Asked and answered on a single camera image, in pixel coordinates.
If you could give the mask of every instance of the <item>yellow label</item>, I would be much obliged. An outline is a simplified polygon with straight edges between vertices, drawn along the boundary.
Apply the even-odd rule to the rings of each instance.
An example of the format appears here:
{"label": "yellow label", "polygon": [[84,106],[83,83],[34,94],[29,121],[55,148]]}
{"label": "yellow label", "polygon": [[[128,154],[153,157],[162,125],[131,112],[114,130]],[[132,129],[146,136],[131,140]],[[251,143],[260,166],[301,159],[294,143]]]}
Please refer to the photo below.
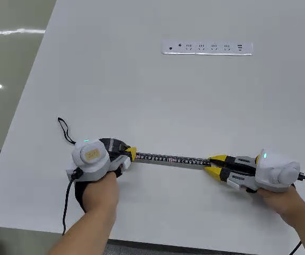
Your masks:
{"label": "yellow label", "polygon": [[88,151],[87,153],[85,153],[85,158],[87,159],[87,161],[98,158],[99,156],[100,156],[100,153],[99,153],[98,149],[94,149],[94,150],[91,150],[91,151]]}

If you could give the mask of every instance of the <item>power strip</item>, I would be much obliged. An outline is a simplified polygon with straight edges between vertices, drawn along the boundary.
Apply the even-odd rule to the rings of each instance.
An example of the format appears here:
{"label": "power strip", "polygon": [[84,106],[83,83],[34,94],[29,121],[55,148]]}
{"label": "power strip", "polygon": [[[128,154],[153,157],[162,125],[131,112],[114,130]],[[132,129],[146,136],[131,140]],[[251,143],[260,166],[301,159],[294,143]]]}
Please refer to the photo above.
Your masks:
{"label": "power strip", "polygon": [[215,42],[215,41],[180,41],[165,40],[163,54],[173,55],[253,55],[251,42]]}

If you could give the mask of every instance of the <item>white table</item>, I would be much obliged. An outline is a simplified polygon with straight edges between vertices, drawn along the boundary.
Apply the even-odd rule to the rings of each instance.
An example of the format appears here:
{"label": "white table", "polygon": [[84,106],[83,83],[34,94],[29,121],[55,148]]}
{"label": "white table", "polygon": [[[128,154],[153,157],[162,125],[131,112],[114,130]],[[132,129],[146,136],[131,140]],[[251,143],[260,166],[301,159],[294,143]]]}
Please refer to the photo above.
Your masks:
{"label": "white table", "polygon": [[[252,41],[255,54],[160,53],[179,38]],[[305,171],[305,2],[58,0],[1,153],[0,226],[62,231],[72,146],[57,116],[75,139],[194,157],[275,148]],[[133,164],[118,181],[113,239],[258,254],[298,241],[204,171]],[[73,192],[68,227],[82,215]]]}

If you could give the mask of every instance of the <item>tape measure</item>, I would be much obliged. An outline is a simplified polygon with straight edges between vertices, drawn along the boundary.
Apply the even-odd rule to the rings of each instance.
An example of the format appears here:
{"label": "tape measure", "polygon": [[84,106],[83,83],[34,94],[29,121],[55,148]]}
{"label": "tape measure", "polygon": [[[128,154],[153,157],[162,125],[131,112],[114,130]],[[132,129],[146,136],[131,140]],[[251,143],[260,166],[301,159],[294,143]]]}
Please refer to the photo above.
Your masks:
{"label": "tape measure", "polygon": [[203,169],[203,167],[205,166],[211,166],[210,159],[149,154],[149,153],[141,153],[141,152],[136,153],[135,162],[187,167],[194,169]]}

